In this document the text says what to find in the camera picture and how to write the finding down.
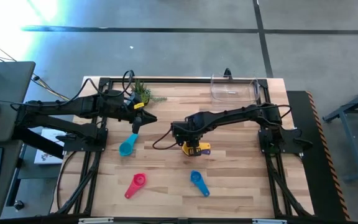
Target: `wooden tabletop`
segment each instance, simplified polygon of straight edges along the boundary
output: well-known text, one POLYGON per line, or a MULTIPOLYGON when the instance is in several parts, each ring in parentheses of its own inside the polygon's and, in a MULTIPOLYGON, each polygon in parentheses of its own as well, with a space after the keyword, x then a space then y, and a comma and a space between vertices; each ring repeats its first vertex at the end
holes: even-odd
MULTIPOLYGON (((100 77, 92 78, 98 84, 100 77)), ((288 104, 283 79, 271 78, 268 88, 272 103, 288 104)), ((273 207, 264 156, 260 153, 254 122, 242 122, 216 128, 207 133, 201 142, 211 144, 211 155, 188 157, 179 146, 168 150, 155 150, 152 144, 165 134, 172 121, 183 121, 185 116, 198 111, 216 111, 222 104, 211 101, 209 83, 148 83, 154 96, 167 97, 167 101, 149 103, 145 109, 158 121, 140 128, 134 153, 120 157, 120 144, 131 134, 128 122, 108 119, 109 137, 102 154, 96 183, 92 216, 110 217, 206 217, 206 218, 272 218, 273 207), (190 182, 190 172, 197 170, 209 188, 210 196, 203 197, 190 182), (126 199, 134 174, 143 172, 147 183, 132 198, 126 199)), ((121 90, 121 84, 114 88, 121 90)), ((88 83, 82 96, 94 94, 88 83)), ((227 110, 247 103, 225 103, 227 110)), ((280 108, 284 114, 288 108, 280 108)), ((90 120, 74 118, 76 123, 90 120)), ((283 118, 283 127, 293 128, 292 116, 283 118)), ((160 146, 175 142, 167 136, 160 146)), ((83 152, 78 152, 62 176, 60 198, 63 204, 78 185, 83 152)), ((310 200, 305 171, 299 157, 283 154, 283 165, 288 188, 310 213, 310 200)), ((87 198, 86 188, 82 208, 87 198)), ((284 212, 281 191, 278 191, 280 208, 284 212)), ((54 201, 51 212, 56 210, 54 201)))

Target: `white paper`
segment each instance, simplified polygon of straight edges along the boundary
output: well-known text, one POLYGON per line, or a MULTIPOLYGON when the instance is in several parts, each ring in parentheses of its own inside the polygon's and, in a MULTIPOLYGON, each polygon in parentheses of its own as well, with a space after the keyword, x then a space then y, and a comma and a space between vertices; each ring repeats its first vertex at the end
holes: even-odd
MULTIPOLYGON (((59 141, 56 136, 62 136, 66 135, 63 131, 58 131, 54 129, 43 129, 41 132, 41 136, 49 139, 53 142, 56 142, 57 144, 64 146, 64 142, 59 141)), ((61 164, 62 160, 59 158, 56 158, 55 156, 51 156, 50 154, 47 154, 41 150, 37 150, 37 153, 35 155, 34 164, 61 164)))

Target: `clear plastic container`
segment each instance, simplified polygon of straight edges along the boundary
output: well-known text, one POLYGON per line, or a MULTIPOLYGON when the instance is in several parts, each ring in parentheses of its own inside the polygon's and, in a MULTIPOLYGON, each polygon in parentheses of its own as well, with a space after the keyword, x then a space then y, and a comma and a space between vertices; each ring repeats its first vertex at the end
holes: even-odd
POLYGON ((255 104, 260 97, 259 89, 257 78, 251 78, 250 83, 235 83, 222 75, 211 75, 211 101, 214 106, 255 104))

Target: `green plant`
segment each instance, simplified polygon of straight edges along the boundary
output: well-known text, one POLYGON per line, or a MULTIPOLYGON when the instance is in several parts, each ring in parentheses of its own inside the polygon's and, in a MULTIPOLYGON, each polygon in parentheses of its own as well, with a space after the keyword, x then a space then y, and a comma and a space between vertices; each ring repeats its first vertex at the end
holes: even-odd
POLYGON ((152 91, 147 88, 147 85, 140 80, 135 80, 135 84, 131 85, 131 89, 133 92, 140 95, 142 98, 142 102, 147 105, 150 100, 153 102, 163 102, 167 100, 167 97, 154 97, 152 95, 152 91))

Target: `concrete floor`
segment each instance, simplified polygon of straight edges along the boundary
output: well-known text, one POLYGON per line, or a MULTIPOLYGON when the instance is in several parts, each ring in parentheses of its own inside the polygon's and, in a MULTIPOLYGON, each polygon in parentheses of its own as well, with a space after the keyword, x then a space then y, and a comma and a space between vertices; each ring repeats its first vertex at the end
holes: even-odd
MULTIPOLYGON (((358 30, 358 0, 259 5, 265 29, 358 30)), ((127 69, 210 76, 229 67, 236 77, 266 77, 258 34, 23 32, 24 25, 256 29, 252 0, 0 0, 0 48, 17 60, 35 61, 35 73, 66 96, 78 91, 84 75, 122 75, 127 69)), ((312 92, 320 116, 358 94, 358 35, 269 34, 266 40, 273 76, 284 78, 287 90, 312 92)), ((55 97, 31 83, 31 99, 55 97)), ((324 124, 324 132, 338 175, 355 172, 341 123, 324 124)), ((54 181, 24 182, 17 198, 28 206, 17 213, 6 208, 2 218, 48 213, 54 181)), ((358 221, 358 181, 341 187, 358 221)))

